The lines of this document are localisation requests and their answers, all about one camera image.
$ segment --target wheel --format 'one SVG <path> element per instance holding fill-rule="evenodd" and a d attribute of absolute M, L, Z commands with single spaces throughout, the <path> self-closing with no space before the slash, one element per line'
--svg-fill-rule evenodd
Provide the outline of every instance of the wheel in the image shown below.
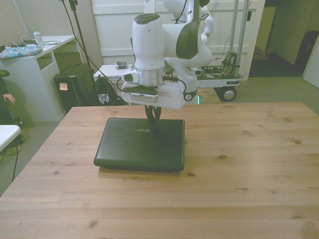
<path fill-rule="evenodd" d="M 237 96 L 235 87 L 222 87 L 217 93 L 221 101 L 233 101 Z"/>

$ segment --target colorful fabric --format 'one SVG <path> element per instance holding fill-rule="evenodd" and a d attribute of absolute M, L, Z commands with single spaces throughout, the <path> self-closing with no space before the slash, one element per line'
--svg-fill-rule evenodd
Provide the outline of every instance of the colorful fabric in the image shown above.
<path fill-rule="evenodd" d="M 43 51 L 40 46 L 10 47 L 0 53 L 0 59 L 8 59 L 22 56 L 35 56 Z"/>

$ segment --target wooden tabletop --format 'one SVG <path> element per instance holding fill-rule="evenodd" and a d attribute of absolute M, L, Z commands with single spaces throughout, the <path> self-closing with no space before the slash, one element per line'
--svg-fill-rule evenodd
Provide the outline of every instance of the wooden tabletop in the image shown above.
<path fill-rule="evenodd" d="M 185 120 L 180 173 L 93 159 L 109 117 L 73 108 L 0 198 L 1 239 L 318 239 L 319 117 L 302 103 L 163 109 Z"/>

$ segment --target black cable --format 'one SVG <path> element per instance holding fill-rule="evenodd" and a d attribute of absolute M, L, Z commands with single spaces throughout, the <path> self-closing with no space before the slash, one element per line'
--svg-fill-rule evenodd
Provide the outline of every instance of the black cable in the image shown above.
<path fill-rule="evenodd" d="M 176 18 L 175 24 L 178 23 L 180 17 L 182 16 L 182 14 L 183 14 L 183 12 L 185 10 L 186 4 L 187 4 L 187 0 L 185 0 L 184 7 L 183 7 L 183 10 L 181 11 L 180 15 Z"/>
<path fill-rule="evenodd" d="M 66 14 L 67 14 L 67 16 L 68 16 L 68 18 L 69 18 L 69 21 L 70 21 L 70 24 L 71 24 L 71 28 L 72 28 L 72 32 L 73 32 L 74 38 L 75 38 L 75 40 L 78 42 L 78 44 L 79 44 L 79 46 L 81 47 L 81 49 L 84 51 L 84 48 L 82 47 L 81 43 L 79 42 L 78 38 L 77 38 L 76 35 L 75 35 L 74 28 L 73 28 L 73 24 L 72 24 L 70 15 L 69 15 L 69 11 L 68 11 L 68 9 L 66 8 L 66 5 L 65 5 L 65 3 L 64 3 L 64 0 L 62 0 L 62 3 L 63 3 L 63 6 L 64 6 L 64 8 L 65 8 Z M 93 66 L 107 79 L 107 81 L 109 81 L 109 82 L 112 84 L 113 89 L 114 89 L 115 94 L 117 95 L 117 97 L 118 97 L 118 98 L 121 98 L 121 97 L 117 94 L 116 88 L 115 88 L 113 82 L 112 82 L 102 71 L 100 71 L 100 69 L 92 62 L 92 60 L 91 60 L 90 57 L 88 57 L 88 59 L 89 59 L 89 61 L 93 64 Z"/>
<path fill-rule="evenodd" d="M 171 70 L 167 73 L 167 75 L 168 76 L 171 75 L 173 77 L 173 73 L 174 73 L 174 68 L 171 67 Z"/>
<path fill-rule="evenodd" d="M 123 90 L 120 89 L 120 87 L 119 87 L 119 82 L 120 82 L 121 79 L 122 79 L 122 78 L 118 79 L 118 81 L 116 82 L 116 87 L 119 89 L 119 91 L 121 91 L 121 92 L 126 92 L 126 93 L 127 93 L 127 91 L 123 91 Z"/>
<path fill-rule="evenodd" d="M 186 86 L 186 84 L 185 84 L 184 81 L 182 81 L 182 80 L 180 80 L 180 79 L 179 79 L 178 81 L 181 81 L 181 82 L 185 85 L 185 90 L 184 90 L 183 93 L 182 93 L 182 94 L 184 94 L 184 93 L 186 92 L 187 86 Z"/>
<path fill-rule="evenodd" d="M 208 18 L 208 16 L 209 16 L 209 13 L 206 13 L 206 14 L 204 14 L 203 16 L 201 16 L 200 18 L 199 18 L 199 20 L 205 20 L 206 18 Z"/>
<path fill-rule="evenodd" d="M 221 57 L 220 57 L 220 58 L 215 58 L 215 59 L 213 59 L 213 60 L 211 60 L 211 61 L 220 60 L 220 59 L 223 57 L 223 55 L 224 55 L 224 53 L 225 53 L 225 49 L 226 49 L 226 44 L 227 44 L 229 38 L 230 38 L 230 36 L 228 37 L 228 39 L 227 39 L 227 41 L 226 41 L 226 43 L 225 43 L 225 47 L 224 47 L 223 54 L 221 55 Z"/>
<path fill-rule="evenodd" d="M 16 146 L 16 158 L 15 158 L 15 165 L 14 165 L 14 170 L 13 170 L 12 182 L 13 182 L 14 176 L 15 176 L 15 169 L 16 169 L 16 163 L 18 162 L 18 155 L 19 155 L 19 150 L 18 150 L 18 145 L 17 145 Z"/>

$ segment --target shoe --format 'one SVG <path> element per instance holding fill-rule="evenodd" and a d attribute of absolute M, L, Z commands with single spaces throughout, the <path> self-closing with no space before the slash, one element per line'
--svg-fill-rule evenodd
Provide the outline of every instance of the shoe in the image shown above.
<path fill-rule="evenodd" d="M 21 151 L 21 147 L 18 145 L 18 151 L 16 150 L 16 147 L 12 147 L 12 148 L 9 148 L 6 152 L 9 155 L 15 155 L 15 154 L 19 153 L 20 151 Z"/>

